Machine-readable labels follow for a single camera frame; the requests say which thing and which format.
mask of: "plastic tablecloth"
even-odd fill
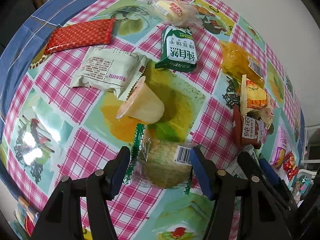
[[[300,156],[304,120],[300,103],[276,55],[259,33],[220,0],[184,0],[196,6],[204,28],[193,26],[198,64],[192,73],[159,71],[161,22],[151,17],[142,0],[49,0],[17,31],[0,58],[6,73],[0,109],[0,175],[16,199],[41,210],[61,176],[87,177],[114,159],[122,145],[130,147],[137,121],[116,122],[121,104],[113,93],[69,88],[88,47],[49,55],[31,64],[56,28],[117,15],[113,38],[104,48],[140,52],[149,59],[146,83],[165,105],[165,118],[149,128],[161,139],[193,141],[207,159],[226,168],[237,154],[232,143],[232,110],[222,97],[228,87],[221,71],[219,40],[243,47],[261,62],[266,89],[282,108],[295,135]],[[134,14],[129,19],[127,14]],[[36,138],[41,157],[28,163],[25,133]],[[194,179],[191,193],[183,189],[158,189],[122,185],[108,202],[119,239],[202,239],[213,203],[202,196]],[[90,229],[86,200],[81,199],[84,228]],[[236,237],[237,212],[230,238]]]

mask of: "green biscuit package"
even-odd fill
[[[161,35],[161,59],[155,68],[191,72],[196,65],[196,46],[191,31],[167,26]]]

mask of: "metal screw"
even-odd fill
[[[220,176],[225,176],[227,174],[227,172],[225,170],[218,170],[217,173]]]
[[[69,176],[68,176],[68,175],[64,175],[64,176],[61,177],[61,181],[62,181],[62,182],[67,182],[68,179],[69,179]]]
[[[251,177],[251,180],[252,180],[253,182],[259,182],[259,181],[260,181],[260,179],[259,179],[257,176],[252,176],[252,177]]]
[[[104,173],[104,171],[103,170],[97,170],[97,171],[95,171],[95,175],[96,176],[102,176],[103,175],[103,173]]]

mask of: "red candy wrapper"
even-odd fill
[[[114,19],[78,23],[55,29],[51,34],[44,55],[65,49],[108,44]]]
[[[298,167],[296,164],[296,158],[294,157],[293,153],[290,152],[283,160],[283,169],[287,173],[287,177],[289,181],[292,180],[292,178],[298,174]]]

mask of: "jelly cup lid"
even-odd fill
[[[137,95],[140,93],[143,84],[146,80],[145,76],[142,76],[141,78],[139,78],[139,80],[137,81],[137,83],[135,84],[134,88],[133,88],[133,92],[132,94],[129,96],[129,98],[127,99],[127,101],[125,101],[118,110],[116,119],[120,119],[121,117],[123,117],[125,115],[125,113],[129,110],[129,108],[132,106],[133,102],[135,101]]]

